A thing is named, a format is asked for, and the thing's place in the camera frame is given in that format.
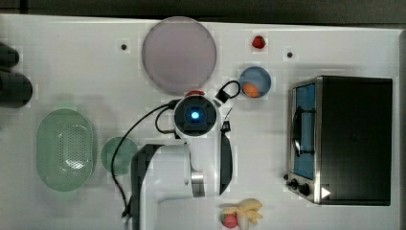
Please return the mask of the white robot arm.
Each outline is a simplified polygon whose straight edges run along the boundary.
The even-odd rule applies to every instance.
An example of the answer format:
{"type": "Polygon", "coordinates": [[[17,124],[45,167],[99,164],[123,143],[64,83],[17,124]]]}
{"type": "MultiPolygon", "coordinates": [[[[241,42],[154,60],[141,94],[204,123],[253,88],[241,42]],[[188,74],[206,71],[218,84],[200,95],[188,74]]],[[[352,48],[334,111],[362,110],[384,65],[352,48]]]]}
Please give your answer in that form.
{"type": "Polygon", "coordinates": [[[146,144],[131,161],[131,230],[155,230],[158,205],[172,199],[221,196],[233,177],[230,130],[206,95],[189,95],[173,109],[176,145],[146,144]]]}

